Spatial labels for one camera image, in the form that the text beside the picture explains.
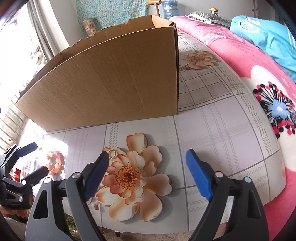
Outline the person left hand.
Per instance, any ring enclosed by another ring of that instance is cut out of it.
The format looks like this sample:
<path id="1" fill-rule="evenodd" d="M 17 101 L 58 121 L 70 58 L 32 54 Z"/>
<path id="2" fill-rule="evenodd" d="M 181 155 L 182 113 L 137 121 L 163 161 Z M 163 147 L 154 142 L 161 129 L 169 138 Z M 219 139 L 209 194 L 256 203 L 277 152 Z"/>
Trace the person left hand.
<path id="1" fill-rule="evenodd" d="M 6 209 L 2 205 L 0 205 L 0 211 L 1 211 L 1 214 L 4 217 L 10 217 L 10 216 L 16 215 L 16 216 L 21 217 L 21 218 L 28 217 L 29 212 L 30 212 L 29 209 L 22 209 L 22 210 Z"/>

